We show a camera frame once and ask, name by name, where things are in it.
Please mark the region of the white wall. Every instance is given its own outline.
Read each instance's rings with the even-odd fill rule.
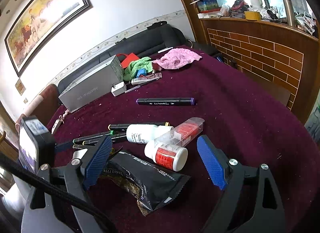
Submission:
[[[15,88],[18,77],[11,64],[4,39],[30,0],[11,0],[0,18],[0,100],[15,121],[29,102],[62,69],[107,38],[148,19],[183,10],[180,0],[90,0],[92,8],[58,32],[33,58],[21,81],[26,87],[22,96]],[[187,20],[176,22],[185,36],[193,39]]]

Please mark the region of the stainless steel bottle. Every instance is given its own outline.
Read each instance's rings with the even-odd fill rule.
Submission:
[[[283,0],[285,13],[287,15],[288,25],[296,27],[296,18],[294,16],[293,6],[291,0]]]

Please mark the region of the round table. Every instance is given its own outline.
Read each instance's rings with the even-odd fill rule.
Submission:
[[[201,51],[193,51],[203,58],[179,70],[164,70],[162,79],[127,94],[118,97],[106,94],[67,115],[65,124],[55,134],[57,142],[107,131],[109,124],[164,121],[177,126],[191,117],[201,117],[205,120],[203,134],[226,156],[252,167],[268,164],[284,205],[287,232],[295,227],[312,226],[310,221],[304,221],[311,219],[306,212],[320,202],[320,153],[303,124],[240,71]],[[194,97],[197,104],[176,107],[136,104],[137,98],[154,97]],[[64,106],[57,110],[49,129],[64,111]],[[152,162],[144,156],[144,145],[114,144],[116,149],[120,146]],[[99,179],[89,189],[93,204],[110,217],[120,233],[199,232],[221,191],[209,178],[196,140],[187,149],[188,160],[181,173],[191,179],[169,205],[144,217],[136,199],[108,179]],[[73,152],[67,149],[57,153],[54,165],[66,165]]]

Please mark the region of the silver box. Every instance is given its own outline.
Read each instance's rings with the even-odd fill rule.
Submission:
[[[112,85],[123,81],[124,69],[117,56],[88,70],[73,81],[59,96],[72,113],[93,100],[111,92]]]

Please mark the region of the white power adapter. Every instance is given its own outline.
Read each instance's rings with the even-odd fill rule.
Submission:
[[[111,93],[114,96],[118,96],[123,94],[126,90],[127,90],[126,85],[124,84],[124,82],[121,82],[119,84],[116,84],[115,86],[112,86]]]

